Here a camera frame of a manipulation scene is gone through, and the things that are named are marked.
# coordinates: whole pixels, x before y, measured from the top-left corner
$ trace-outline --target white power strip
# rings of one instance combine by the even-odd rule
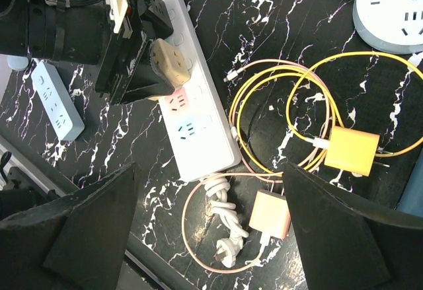
[[[57,69],[41,61],[31,78],[59,140],[75,140],[84,130],[84,123]]]
[[[194,181],[239,164],[225,111],[192,26],[184,0],[163,0],[174,33],[166,41],[183,54],[191,80],[159,104],[180,177]]]

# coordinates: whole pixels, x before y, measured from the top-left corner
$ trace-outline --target white round power socket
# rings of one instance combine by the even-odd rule
[[[375,49],[423,51],[423,0],[356,0],[353,20],[357,33]]]

